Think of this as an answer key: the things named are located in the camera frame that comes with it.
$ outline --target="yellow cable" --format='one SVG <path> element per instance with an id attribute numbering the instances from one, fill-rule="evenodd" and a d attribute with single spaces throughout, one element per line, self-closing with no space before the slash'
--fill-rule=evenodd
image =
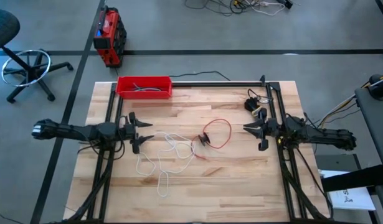
<path id="1" fill-rule="evenodd" d="M 369 86 L 371 86 L 371 84 L 368 82 L 368 83 L 366 83 L 366 84 L 365 84 L 363 87 L 361 87 L 361 88 L 366 88 L 366 87 L 369 87 Z M 339 108 L 337 108 L 337 109 L 334 110 L 332 113 L 330 113 L 329 115 L 327 115 L 327 117 L 325 117 L 325 118 L 323 119 L 323 121 L 321 122 L 321 128 L 324 127 L 324 124 L 326 123 L 326 120 L 327 120 L 330 116 L 332 116 L 335 112 L 339 111 L 340 109 L 344 108 L 344 107 L 345 107 L 346 105 L 348 105 L 350 102 L 352 102 L 352 99 L 346 101 L 345 103 L 343 103 L 342 105 L 340 105 Z"/>

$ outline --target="red wire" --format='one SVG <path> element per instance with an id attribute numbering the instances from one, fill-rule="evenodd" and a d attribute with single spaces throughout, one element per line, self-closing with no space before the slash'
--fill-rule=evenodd
<path id="1" fill-rule="evenodd" d="M 207 124 L 204 126 L 204 129 L 202 130 L 202 132 L 205 132 L 206 128 L 207 128 L 210 124 L 212 124 L 213 122 L 216 122 L 216 121 L 225 121 L 225 122 L 229 125 L 229 128 L 230 128 L 229 137 L 227 138 L 226 142 L 224 142 L 223 145 L 221 145 L 221 146 L 219 146 L 219 147 L 217 147 L 217 146 L 213 146 L 213 145 L 209 144 L 208 142 L 207 142 L 207 145 L 210 146 L 210 147 L 212 147 L 212 148 L 214 148 L 214 149 L 221 149 L 221 148 L 223 148 L 223 147 L 229 142 L 229 140 L 230 140 L 230 138 L 231 138 L 232 127 L 231 127 L 230 122 L 228 122 L 226 119 L 223 119 L 223 118 L 215 119 L 215 120 L 213 120 L 213 121 L 207 123 Z M 194 140 L 195 140 L 196 138 L 198 138 L 198 136 L 195 136 L 195 137 L 191 140 L 191 145 L 193 145 Z M 204 159 L 204 160 L 207 160 L 206 157 L 204 157 L 204 156 L 200 156 L 200 155 L 198 155 L 198 154 L 196 154 L 196 153 L 195 153 L 195 156 L 196 156 L 198 159 Z"/>
<path id="2" fill-rule="evenodd" d="M 226 142 L 223 143 L 223 145 L 221 145 L 221 146 L 213 146 L 213 145 L 211 145 L 211 144 L 209 144 L 209 143 L 207 142 L 208 146 L 210 146 L 210 147 L 212 147 L 212 148 L 214 148 L 214 149 L 221 149 L 221 148 L 223 148 L 223 146 L 225 146 L 225 145 L 228 143 L 228 141 L 230 140 L 230 138 L 231 138 L 232 128 L 231 128 L 231 124 L 230 124 L 230 122 L 228 122 L 226 119 L 218 118 L 218 119 L 215 119 L 215 120 L 213 120 L 213 121 L 207 123 L 207 124 L 205 125 L 204 129 L 202 130 L 202 132 L 205 132 L 206 128 L 207 128 L 210 124 L 212 124 L 213 122 L 215 122 L 215 121 L 225 121 L 225 122 L 229 125 L 229 128 L 230 128 L 230 131 L 229 131 L 229 137 L 227 138 Z"/>

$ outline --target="red bin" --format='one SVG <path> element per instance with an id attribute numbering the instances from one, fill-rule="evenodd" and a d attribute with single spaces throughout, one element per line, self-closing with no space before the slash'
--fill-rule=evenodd
<path id="1" fill-rule="evenodd" d="M 119 77 L 116 93 L 124 99 L 169 99 L 172 96 L 172 80 L 169 76 Z"/>

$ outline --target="gray floor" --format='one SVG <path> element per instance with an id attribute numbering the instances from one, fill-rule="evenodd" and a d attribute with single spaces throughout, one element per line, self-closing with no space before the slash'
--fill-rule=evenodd
<path id="1" fill-rule="evenodd" d="M 200 0 L 190 0 L 198 4 Z M 192 10 L 177 0 L 108 0 L 119 9 L 128 31 L 129 50 L 179 49 L 383 49 L 383 16 L 374 0 L 298 0 L 289 12 L 269 17 L 253 12 L 223 17 Z M 21 31 L 13 50 L 83 50 L 98 0 L 0 1 L 14 13 Z M 17 103 L 6 102 L 13 87 L 0 77 L 0 213 L 23 223 L 32 211 L 54 141 L 36 141 L 32 125 L 44 118 L 60 121 L 81 56 L 53 56 L 69 61 L 75 71 L 51 73 L 46 83 L 56 95 L 47 101 L 39 86 L 24 90 Z M 0 56 L 1 65 L 7 57 Z M 304 110 L 319 119 L 353 93 L 372 74 L 383 74 L 381 55 L 216 55 L 127 56 L 120 75 L 177 75 L 218 70 L 231 80 L 296 80 Z M 89 56 L 70 123 L 84 124 L 93 84 L 116 80 L 98 56 Z M 215 75 L 178 80 L 221 80 Z M 380 163 L 361 114 L 328 124 L 348 128 L 357 137 L 363 167 Z M 59 221 L 64 212 L 76 160 L 75 141 L 64 141 L 42 222 Z M 317 154 L 343 154 L 320 146 Z M 339 220 L 369 223 L 367 215 L 336 211 Z M 12 223 L 0 218 L 0 223 Z"/>

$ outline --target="wooden table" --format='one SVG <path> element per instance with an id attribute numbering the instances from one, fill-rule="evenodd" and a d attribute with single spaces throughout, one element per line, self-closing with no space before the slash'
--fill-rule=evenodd
<path id="1" fill-rule="evenodd" d="M 295 82 L 280 82 L 280 85 L 286 112 L 303 117 Z M 95 84 L 87 124 L 104 122 L 110 88 L 111 83 Z M 157 194 L 159 169 L 150 177 L 139 175 L 135 169 L 137 156 L 126 143 L 125 156 L 114 162 L 105 221 L 287 222 L 289 218 L 275 141 L 268 138 L 270 147 L 260 152 L 257 148 L 260 140 L 242 129 L 243 124 L 253 122 L 250 113 L 244 109 L 247 89 L 174 88 L 169 100 L 125 100 L 122 114 L 134 111 L 140 121 L 154 124 L 139 128 L 141 135 L 164 131 L 192 139 L 202 133 L 209 121 L 224 118 L 232 125 L 232 136 L 229 143 L 217 151 L 197 142 L 196 152 L 209 157 L 209 160 L 194 158 L 184 172 L 170 174 L 169 196 L 165 198 Z M 252 89 L 259 95 L 266 95 L 262 87 Z M 115 117 L 117 100 L 116 96 L 112 118 Z M 229 129 L 224 123 L 214 123 L 208 132 L 212 144 L 220 145 L 227 138 Z M 157 151 L 168 148 L 163 135 L 157 135 L 141 146 L 141 152 L 152 158 L 158 167 Z M 185 147 L 182 150 L 186 154 L 190 149 Z M 300 150 L 319 179 L 311 145 L 301 144 Z M 174 151 L 162 153 L 161 157 L 165 169 L 180 169 L 187 162 L 177 159 Z M 91 191 L 96 160 L 97 155 L 92 150 L 78 155 L 64 218 L 70 217 Z M 140 170 L 149 172 L 152 165 L 144 158 L 141 161 Z M 297 152 L 296 161 L 303 190 L 320 212 L 327 215 L 325 199 Z M 295 196 L 293 204 L 298 217 Z"/>

